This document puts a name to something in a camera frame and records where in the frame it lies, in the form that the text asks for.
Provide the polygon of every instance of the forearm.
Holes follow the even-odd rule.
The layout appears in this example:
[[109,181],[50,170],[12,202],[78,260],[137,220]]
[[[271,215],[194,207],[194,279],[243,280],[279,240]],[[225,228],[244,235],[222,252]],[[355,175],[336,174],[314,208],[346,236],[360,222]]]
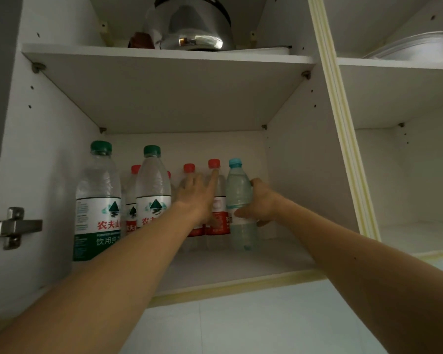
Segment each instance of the forearm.
[[176,202],[17,318],[0,333],[0,353],[17,343],[24,353],[117,353],[195,222]]
[[442,271],[285,199],[277,217],[391,353],[443,348]]

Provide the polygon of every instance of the stainless steel kettle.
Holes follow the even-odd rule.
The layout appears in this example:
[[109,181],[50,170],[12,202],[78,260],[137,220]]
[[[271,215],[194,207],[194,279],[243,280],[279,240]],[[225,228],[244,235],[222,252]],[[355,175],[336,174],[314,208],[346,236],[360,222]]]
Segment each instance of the stainless steel kettle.
[[146,14],[160,49],[228,51],[236,47],[228,12],[218,0],[155,0]]

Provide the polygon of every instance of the left arm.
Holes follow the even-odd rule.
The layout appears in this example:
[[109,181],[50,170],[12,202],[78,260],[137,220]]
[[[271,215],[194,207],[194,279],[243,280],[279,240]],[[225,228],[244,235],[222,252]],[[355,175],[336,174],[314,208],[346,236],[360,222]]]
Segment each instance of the left arm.
[[0,353],[118,353],[192,228],[211,222],[218,171],[188,178],[160,218],[71,274],[0,332]]

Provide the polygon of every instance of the red bottle cap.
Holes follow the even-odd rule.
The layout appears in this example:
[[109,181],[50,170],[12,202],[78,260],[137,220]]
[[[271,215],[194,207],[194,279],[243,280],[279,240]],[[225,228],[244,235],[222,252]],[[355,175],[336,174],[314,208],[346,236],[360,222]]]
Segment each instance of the red bottle cap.
[[139,172],[139,168],[141,167],[141,165],[133,165],[132,167],[131,167],[131,173],[133,174],[133,175],[136,175],[138,172]]
[[218,159],[208,160],[208,168],[209,169],[219,169],[220,168],[220,161]]
[[184,173],[194,173],[195,164],[184,164]]

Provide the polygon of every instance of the metal hinge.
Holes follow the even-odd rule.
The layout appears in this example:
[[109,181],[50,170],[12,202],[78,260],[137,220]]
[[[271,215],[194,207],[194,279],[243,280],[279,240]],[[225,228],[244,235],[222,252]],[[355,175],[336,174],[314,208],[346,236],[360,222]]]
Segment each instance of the metal hinge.
[[42,231],[42,220],[23,220],[23,217],[24,208],[10,207],[6,220],[0,221],[0,237],[5,237],[4,250],[14,250],[20,247],[21,235]]

